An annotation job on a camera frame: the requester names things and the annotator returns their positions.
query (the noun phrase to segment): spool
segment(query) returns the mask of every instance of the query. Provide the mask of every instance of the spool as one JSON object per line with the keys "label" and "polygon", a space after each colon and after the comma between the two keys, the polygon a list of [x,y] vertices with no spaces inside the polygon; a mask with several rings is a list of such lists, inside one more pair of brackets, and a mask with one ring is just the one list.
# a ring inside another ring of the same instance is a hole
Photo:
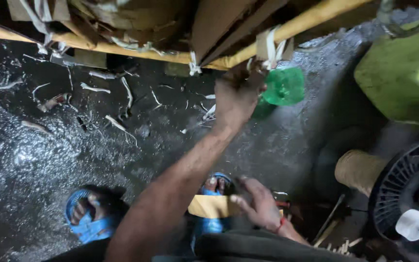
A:
{"label": "spool", "polygon": [[376,179],[388,162],[361,150],[349,150],[337,162],[334,176],[341,184],[370,197]]}

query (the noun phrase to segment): concrete floor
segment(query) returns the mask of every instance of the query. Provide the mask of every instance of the concrete floor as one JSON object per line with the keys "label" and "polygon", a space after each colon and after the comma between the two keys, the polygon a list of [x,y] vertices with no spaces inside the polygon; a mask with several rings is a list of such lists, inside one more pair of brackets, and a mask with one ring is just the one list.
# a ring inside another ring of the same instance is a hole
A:
{"label": "concrete floor", "polygon": [[[232,177],[253,176],[268,188],[291,194],[294,199],[335,199],[338,192],[316,190],[313,165],[320,149],[336,132],[359,126],[372,137],[387,120],[376,110],[353,80],[353,69],[373,38],[381,34],[373,23],[349,30],[312,54],[294,53],[291,62],[306,78],[305,99],[278,107],[266,119],[251,120],[212,169]],[[209,132],[199,127],[187,134],[180,130],[196,122],[203,113],[193,108],[200,102],[209,108],[214,100],[196,94],[212,94],[214,80],[221,74],[206,71],[200,77],[175,78],[164,74],[164,63],[132,59],[139,64],[140,77],[126,75],[136,103],[124,124],[133,133],[143,124],[151,129],[148,138],[137,136],[135,147],[118,129],[108,127],[102,136],[84,133],[76,116],[102,126],[104,116],[116,116],[127,104],[125,88],[118,80],[102,80],[88,70],[74,67],[73,91],[65,67],[24,57],[39,57],[35,45],[0,40],[0,82],[22,77],[23,84],[0,91],[0,261],[39,261],[79,245],[63,216],[69,194],[84,184],[126,188],[131,203],[156,176]],[[12,65],[18,59],[21,66]],[[32,100],[32,90],[50,82],[37,93],[46,100],[59,93],[73,93],[69,107],[42,113]],[[112,91],[96,93],[80,88],[86,82]],[[174,88],[160,88],[159,84]],[[180,86],[186,83],[186,91]],[[159,101],[156,106],[150,87]],[[47,127],[46,135],[21,126],[28,120]],[[334,183],[333,174],[324,174]]]}

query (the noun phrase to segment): blue sandal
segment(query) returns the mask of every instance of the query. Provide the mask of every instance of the blue sandal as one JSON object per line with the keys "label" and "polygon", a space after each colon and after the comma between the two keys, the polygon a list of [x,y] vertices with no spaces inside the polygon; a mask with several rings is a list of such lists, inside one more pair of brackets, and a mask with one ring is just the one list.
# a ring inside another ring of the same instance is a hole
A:
{"label": "blue sandal", "polygon": [[[232,184],[232,180],[224,175],[223,173],[215,173],[213,175],[217,179],[223,178],[226,181],[226,185],[229,186]],[[222,194],[216,190],[216,192],[208,190],[203,185],[201,187],[201,194],[202,195],[209,195],[209,196],[222,196]],[[222,233],[229,229],[230,226],[230,218],[205,218],[205,217],[197,217],[196,218],[196,224],[195,224],[195,230],[193,232],[192,237],[192,250],[195,247],[195,241],[198,237],[204,234],[209,233]]]}
{"label": "blue sandal", "polygon": [[92,221],[90,211],[87,211],[80,219],[79,224],[73,225],[71,217],[75,207],[79,204],[80,199],[87,198],[91,192],[88,189],[79,189],[73,192],[67,200],[64,213],[72,232],[77,235],[83,244],[111,237],[122,219],[121,215],[109,214],[100,220]]}

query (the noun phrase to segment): red thread bracelet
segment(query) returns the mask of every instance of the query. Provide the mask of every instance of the red thread bracelet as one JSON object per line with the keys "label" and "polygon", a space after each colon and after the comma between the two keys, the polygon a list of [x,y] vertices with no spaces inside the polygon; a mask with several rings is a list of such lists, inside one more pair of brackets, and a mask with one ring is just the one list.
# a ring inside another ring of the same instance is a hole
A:
{"label": "red thread bracelet", "polygon": [[274,231],[274,233],[277,235],[279,233],[279,230],[281,230],[281,227],[287,222],[287,219],[285,217],[281,218],[281,225]]}

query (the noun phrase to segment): wet floor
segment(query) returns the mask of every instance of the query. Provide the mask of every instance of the wet floor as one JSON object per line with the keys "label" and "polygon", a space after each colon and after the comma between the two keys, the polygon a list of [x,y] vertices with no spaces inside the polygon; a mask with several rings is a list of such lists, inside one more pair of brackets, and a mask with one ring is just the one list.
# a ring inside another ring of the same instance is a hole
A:
{"label": "wet floor", "polygon": [[[359,126],[374,136],[386,124],[353,80],[354,67],[380,33],[377,25],[365,23],[319,52],[295,52],[293,60],[283,64],[303,69],[305,99],[248,122],[212,170],[232,177],[253,176],[293,198],[335,199],[334,190],[316,190],[312,169],[336,132]],[[23,56],[39,57],[36,52],[35,45],[0,40],[0,84],[23,80],[0,91],[0,261],[48,259],[79,245],[63,217],[64,202],[78,186],[124,187],[125,201],[131,203],[210,131],[199,126],[180,132],[203,116],[201,105],[214,104],[202,94],[214,93],[214,81],[221,74],[208,70],[200,77],[170,77],[164,74],[163,62],[125,59],[127,65],[138,65],[139,76],[125,76],[135,102],[131,116],[123,121],[137,138],[135,146],[133,138],[117,128],[101,128],[100,133],[89,125],[90,131],[84,132],[77,122],[77,117],[89,121],[91,113],[91,122],[103,127],[106,115],[124,111],[127,92],[119,79],[95,78],[88,69],[73,67],[72,90],[66,67]],[[81,82],[111,94],[83,90]],[[73,107],[38,110],[32,91],[46,83],[50,84],[37,91],[38,99],[69,92]],[[157,102],[151,90],[163,104],[160,108],[154,109]],[[42,125],[50,134],[22,126],[22,120]],[[146,138],[136,134],[143,125],[150,129]],[[324,176],[333,180],[333,174]]]}

